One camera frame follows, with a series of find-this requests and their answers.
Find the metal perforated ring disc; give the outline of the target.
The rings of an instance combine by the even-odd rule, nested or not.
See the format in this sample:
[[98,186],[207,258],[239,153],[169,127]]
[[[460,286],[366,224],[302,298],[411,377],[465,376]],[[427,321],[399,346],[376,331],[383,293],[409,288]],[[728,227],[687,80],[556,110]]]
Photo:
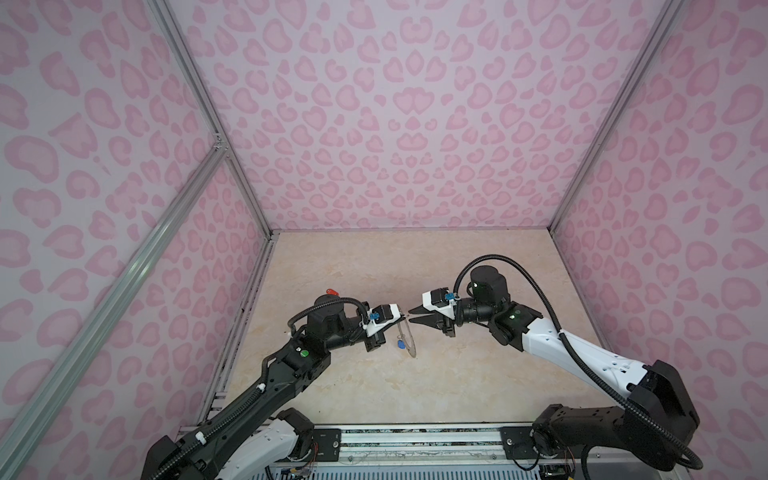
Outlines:
[[409,356],[411,358],[416,358],[417,357],[416,343],[410,328],[410,324],[407,320],[405,320],[401,324],[401,340]]

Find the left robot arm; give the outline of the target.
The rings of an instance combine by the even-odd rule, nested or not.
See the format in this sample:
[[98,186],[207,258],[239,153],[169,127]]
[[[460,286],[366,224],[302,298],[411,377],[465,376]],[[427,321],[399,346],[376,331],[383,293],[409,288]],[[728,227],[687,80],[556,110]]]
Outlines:
[[305,391],[331,364],[331,352],[362,343],[368,352],[405,314],[395,304],[369,306],[325,294],[287,321],[289,339],[261,363],[260,376],[210,420],[174,441],[149,449],[142,479],[214,479],[236,450],[269,417]]

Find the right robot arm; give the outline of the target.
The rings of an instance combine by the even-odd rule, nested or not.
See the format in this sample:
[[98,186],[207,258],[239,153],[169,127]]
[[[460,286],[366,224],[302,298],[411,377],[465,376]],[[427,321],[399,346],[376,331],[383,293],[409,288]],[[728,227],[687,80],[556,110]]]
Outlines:
[[409,312],[410,322],[447,336],[466,324],[482,326],[500,345],[562,368],[614,403],[606,408],[548,406],[530,430],[540,456],[573,447],[587,456],[594,447],[606,447],[629,452],[659,471],[702,469],[701,457],[690,446],[701,420],[674,366],[622,357],[567,332],[539,285],[533,289],[543,312],[515,301],[495,267],[475,265],[464,272],[470,277],[465,294],[457,288],[424,293]]

